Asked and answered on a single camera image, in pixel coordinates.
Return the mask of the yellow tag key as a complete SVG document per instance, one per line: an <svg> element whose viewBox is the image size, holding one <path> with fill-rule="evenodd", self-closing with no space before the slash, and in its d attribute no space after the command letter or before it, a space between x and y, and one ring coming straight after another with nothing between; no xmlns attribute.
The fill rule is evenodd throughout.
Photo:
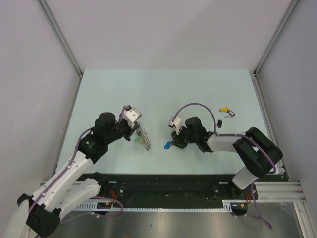
<svg viewBox="0 0 317 238"><path fill-rule="evenodd" d="M220 112L227 112L227 111L228 111L228 108L227 108L227 107L220 108L219 111L220 111Z"/></svg>

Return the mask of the blue tag key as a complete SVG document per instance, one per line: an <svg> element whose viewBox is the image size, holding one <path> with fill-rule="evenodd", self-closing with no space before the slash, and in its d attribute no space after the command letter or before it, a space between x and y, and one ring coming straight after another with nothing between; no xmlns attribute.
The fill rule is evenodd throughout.
<svg viewBox="0 0 317 238"><path fill-rule="evenodd" d="M165 149L165 150L168 150L171 146L172 146L172 142L169 141L169 142L167 142L167 143L164 145L164 149Z"/></svg>

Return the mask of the metal keyring holder disc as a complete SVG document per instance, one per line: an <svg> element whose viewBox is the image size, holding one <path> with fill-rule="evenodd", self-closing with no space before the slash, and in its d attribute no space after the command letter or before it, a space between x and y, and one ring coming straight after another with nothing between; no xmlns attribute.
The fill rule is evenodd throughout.
<svg viewBox="0 0 317 238"><path fill-rule="evenodd" d="M148 137L147 131L142 127L142 124L140 122L136 122L136 125L138 127L136 129L137 137L139 136L141 138L140 141L138 141L138 142L144 146L146 151L150 151L151 142L150 142L150 139Z"/></svg>

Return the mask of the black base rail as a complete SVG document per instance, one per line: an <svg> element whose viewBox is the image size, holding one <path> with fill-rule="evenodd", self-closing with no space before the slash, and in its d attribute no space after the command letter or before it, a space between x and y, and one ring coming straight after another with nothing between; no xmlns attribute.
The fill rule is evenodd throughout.
<svg viewBox="0 0 317 238"><path fill-rule="evenodd" d="M117 198L125 208L211 209L224 200L235 203L257 197L255 187L238 189L233 175L106 174L98 193Z"/></svg>

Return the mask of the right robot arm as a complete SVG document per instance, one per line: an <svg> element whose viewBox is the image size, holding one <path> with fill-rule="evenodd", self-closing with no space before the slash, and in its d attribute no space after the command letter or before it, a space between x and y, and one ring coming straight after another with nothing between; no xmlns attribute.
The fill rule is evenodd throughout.
<svg viewBox="0 0 317 238"><path fill-rule="evenodd" d="M246 194L246 188L270 172L276 172L276 164L283 158L282 151L258 128L252 127L242 134L217 134L207 131L198 117L183 121L172 117L169 127L173 128L172 141L165 149L176 146L184 149L195 144L200 151L237 153L244 167L233 177L229 185L229 195L240 199Z"/></svg>

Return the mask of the black white tag key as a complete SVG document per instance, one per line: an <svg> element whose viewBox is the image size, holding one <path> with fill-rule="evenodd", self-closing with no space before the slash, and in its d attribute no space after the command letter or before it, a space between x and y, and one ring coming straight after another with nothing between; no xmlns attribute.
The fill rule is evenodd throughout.
<svg viewBox="0 0 317 238"><path fill-rule="evenodd" d="M233 111L231 111L231 110L227 110L226 113L227 113L227 115L225 116L225 118L233 118L233 117L235 117L235 115L236 115L236 114L235 114Z"/></svg>

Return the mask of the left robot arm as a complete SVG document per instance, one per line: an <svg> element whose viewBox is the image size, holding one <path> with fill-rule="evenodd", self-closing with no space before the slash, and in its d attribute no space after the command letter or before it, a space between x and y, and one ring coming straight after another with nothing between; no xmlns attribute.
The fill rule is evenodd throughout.
<svg viewBox="0 0 317 238"><path fill-rule="evenodd" d="M139 128L137 121L141 116L135 107L123 108L118 119L113 113L101 113L94 126L80 135L72 157L61 169L31 195L24 193L18 198L18 205L28 202L22 228L46 238L76 206L95 196L106 197L108 179L99 173L86 179L78 189L69 188L108 151L111 143L122 138L130 141Z"/></svg>

